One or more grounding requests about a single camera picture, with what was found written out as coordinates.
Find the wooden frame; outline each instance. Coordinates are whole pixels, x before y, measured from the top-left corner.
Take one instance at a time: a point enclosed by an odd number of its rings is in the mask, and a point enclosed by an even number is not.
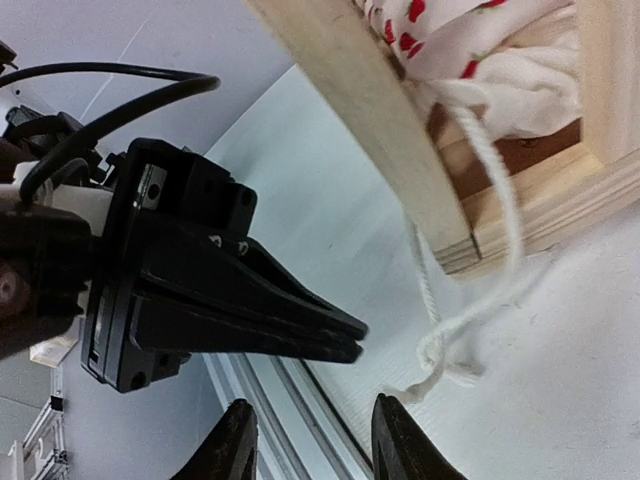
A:
[[[500,263],[491,187],[460,200],[387,54],[351,0],[248,0],[342,118],[448,273]],[[512,176],[528,252],[640,199],[640,4],[578,0],[582,140]]]

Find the black cable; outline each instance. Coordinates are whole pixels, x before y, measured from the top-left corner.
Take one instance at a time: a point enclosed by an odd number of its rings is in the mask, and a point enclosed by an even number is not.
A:
[[[72,175],[76,173],[82,173],[82,183],[80,186],[89,185],[89,164],[84,158],[74,158],[70,162],[67,162],[64,166],[58,169],[53,175],[51,175],[51,182],[53,188],[58,188],[65,181],[67,181]]]
[[[62,168],[69,159],[81,155],[96,141],[118,128],[165,105],[199,93],[215,90],[219,85],[220,79],[218,77],[190,78],[147,93],[102,115],[56,145],[33,167],[20,186],[20,198],[25,203],[31,203],[35,193],[44,182]]]
[[[166,68],[142,67],[140,65],[127,65],[124,63],[104,63],[104,62],[72,62],[54,63],[50,65],[40,65],[29,67],[17,72],[11,72],[0,76],[0,88],[12,83],[26,80],[28,78],[41,77],[43,75],[53,75],[56,73],[75,72],[104,72],[119,73],[123,75],[134,75],[138,77],[159,78],[161,80],[183,81],[201,77],[201,73],[181,72],[179,70],[168,70]]]

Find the white rope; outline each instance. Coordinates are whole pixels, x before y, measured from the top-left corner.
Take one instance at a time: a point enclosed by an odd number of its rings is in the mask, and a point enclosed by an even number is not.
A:
[[[418,265],[420,290],[432,329],[420,341],[417,351],[422,368],[430,371],[425,380],[411,385],[404,391],[387,389],[390,394],[396,396],[403,403],[422,402],[426,394],[442,378],[445,371],[463,382],[474,382],[477,374],[474,374],[466,366],[446,364],[446,336],[466,327],[471,322],[481,320],[483,317],[486,318],[501,305],[505,296],[512,290],[514,273],[524,256],[522,224],[518,214],[516,196],[502,156],[493,146],[486,130],[471,110],[463,106],[447,106],[447,109],[450,115],[457,120],[471,147],[482,162],[502,204],[508,241],[507,262],[503,278],[486,297],[471,304],[462,313],[442,320],[429,283],[420,232],[414,224],[410,225],[411,250]]]

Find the wire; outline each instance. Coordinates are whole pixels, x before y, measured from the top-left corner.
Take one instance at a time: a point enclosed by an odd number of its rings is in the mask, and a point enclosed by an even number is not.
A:
[[[29,67],[24,70],[8,73],[0,76],[0,88],[12,83],[26,80],[28,78],[42,77],[57,73],[80,73],[80,72],[104,72],[119,73],[122,75],[134,75],[137,77],[159,78],[161,80],[183,81],[201,77],[200,73],[181,72],[179,70],[168,70],[165,68],[143,67],[140,65],[128,65],[125,63],[104,63],[104,62],[71,62],[53,63]]]
[[[66,182],[72,175],[80,172],[82,174],[80,186],[89,185],[89,164],[84,158],[74,158],[70,162],[67,162],[62,168],[58,169],[53,175],[51,175],[51,181],[53,182],[53,188],[58,188],[64,182]]]
[[[96,141],[120,127],[161,107],[193,95],[215,90],[219,86],[220,79],[218,77],[201,75],[159,88],[102,115],[56,145],[33,167],[20,186],[20,198],[24,203],[31,203],[44,182],[64,167],[70,158],[81,155]]]

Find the fabric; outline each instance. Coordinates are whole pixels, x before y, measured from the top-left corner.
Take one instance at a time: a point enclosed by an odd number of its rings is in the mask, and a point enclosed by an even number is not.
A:
[[[493,139],[550,135],[580,117],[576,7],[567,0],[358,0],[433,103],[477,107]]]

